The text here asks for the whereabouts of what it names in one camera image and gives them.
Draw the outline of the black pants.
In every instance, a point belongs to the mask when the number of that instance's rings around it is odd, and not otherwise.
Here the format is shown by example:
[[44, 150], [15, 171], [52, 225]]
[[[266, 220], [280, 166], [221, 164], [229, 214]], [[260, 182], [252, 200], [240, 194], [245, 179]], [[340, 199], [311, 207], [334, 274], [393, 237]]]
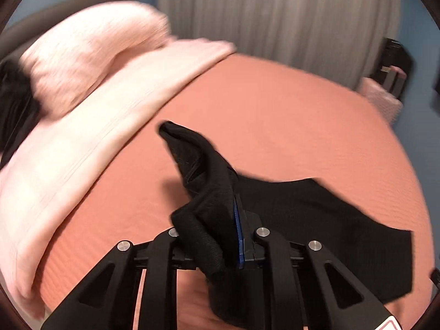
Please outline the black pants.
[[201, 134], [175, 123], [163, 122], [158, 132], [190, 195], [172, 224], [207, 278], [210, 307], [226, 323], [248, 324], [235, 205], [288, 241], [322, 242], [383, 303], [412, 290], [410, 231], [372, 220], [313, 179], [272, 183], [239, 174]]

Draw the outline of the black clothing pile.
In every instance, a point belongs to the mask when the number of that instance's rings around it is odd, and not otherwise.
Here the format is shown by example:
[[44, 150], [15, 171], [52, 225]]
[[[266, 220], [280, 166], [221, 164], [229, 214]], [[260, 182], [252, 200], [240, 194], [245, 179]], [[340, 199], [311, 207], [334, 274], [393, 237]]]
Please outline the black clothing pile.
[[33, 96], [31, 79], [12, 60], [1, 63], [1, 168], [9, 163], [41, 116], [40, 102]]

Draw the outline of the orange quilted bedspread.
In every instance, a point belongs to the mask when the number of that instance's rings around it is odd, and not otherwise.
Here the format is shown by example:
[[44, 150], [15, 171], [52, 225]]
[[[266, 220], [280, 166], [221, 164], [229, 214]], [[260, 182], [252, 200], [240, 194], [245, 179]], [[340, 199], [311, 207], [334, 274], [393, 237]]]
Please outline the orange quilted bedspread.
[[152, 240], [187, 202], [157, 133], [164, 120], [203, 134], [243, 174], [271, 181], [316, 178], [376, 221], [410, 230], [413, 288], [388, 309], [404, 329], [423, 314], [433, 288], [432, 228], [418, 178], [392, 128], [343, 86], [240, 54], [171, 99], [57, 229], [34, 281], [49, 309], [119, 241]]

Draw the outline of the pink suitcase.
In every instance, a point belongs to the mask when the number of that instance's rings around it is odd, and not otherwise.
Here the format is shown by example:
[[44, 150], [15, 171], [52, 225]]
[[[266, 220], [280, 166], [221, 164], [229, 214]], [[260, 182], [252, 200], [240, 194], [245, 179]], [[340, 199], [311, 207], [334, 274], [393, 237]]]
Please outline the pink suitcase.
[[392, 125], [403, 109], [400, 97], [406, 79], [407, 74], [404, 70], [390, 66], [386, 67], [385, 80], [381, 84], [372, 78], [363, 77], [356, 91], [376, 108], [388, 124]]

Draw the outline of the light pink blanket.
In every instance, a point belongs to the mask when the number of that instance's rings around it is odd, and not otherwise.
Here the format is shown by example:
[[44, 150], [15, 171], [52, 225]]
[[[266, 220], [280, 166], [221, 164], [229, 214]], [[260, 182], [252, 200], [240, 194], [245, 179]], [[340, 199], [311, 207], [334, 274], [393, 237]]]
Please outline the light pink blanket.
[[61, 119], [41, 121], [20, 145], [1, 170], [1, 273], [27, 315], [44, 317], [33, 284], [56, 229], [154, 114], [235, 50], [197, 39], [123, 51], [95, 91]]

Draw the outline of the pink dotted pillow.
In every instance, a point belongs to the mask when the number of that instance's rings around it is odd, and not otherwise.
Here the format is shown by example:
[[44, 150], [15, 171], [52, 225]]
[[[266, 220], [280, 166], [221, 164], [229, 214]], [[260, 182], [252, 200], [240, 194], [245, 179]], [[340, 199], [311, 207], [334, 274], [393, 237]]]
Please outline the pink dotted pillow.
[[152, 51], [170, 35], [169, 18], [150, 4], [105, 2], [80, 10], [39, 37], [20, 57], [44, 114], [60, 119], [104, 80], [116, 56]]

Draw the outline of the grey curtain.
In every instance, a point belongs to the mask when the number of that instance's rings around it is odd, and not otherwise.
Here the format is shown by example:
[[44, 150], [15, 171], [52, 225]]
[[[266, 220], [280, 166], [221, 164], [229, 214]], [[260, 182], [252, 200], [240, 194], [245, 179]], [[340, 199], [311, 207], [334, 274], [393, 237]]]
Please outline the grey curtain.
[[181, 38], [234, 43], [243, 54], [354, 88], [394, 37], [400, 0], [157, 0]]

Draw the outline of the grey headboard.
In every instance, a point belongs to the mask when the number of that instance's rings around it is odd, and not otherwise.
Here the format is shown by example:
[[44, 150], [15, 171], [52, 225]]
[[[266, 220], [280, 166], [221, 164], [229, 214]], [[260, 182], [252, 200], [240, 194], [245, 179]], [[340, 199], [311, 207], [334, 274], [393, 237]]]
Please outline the grey headboard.
[[66, 0], [25, 17], [1, 33], [1, 60], [74, 13], [96, 4], [117, 1], [131, 0]]

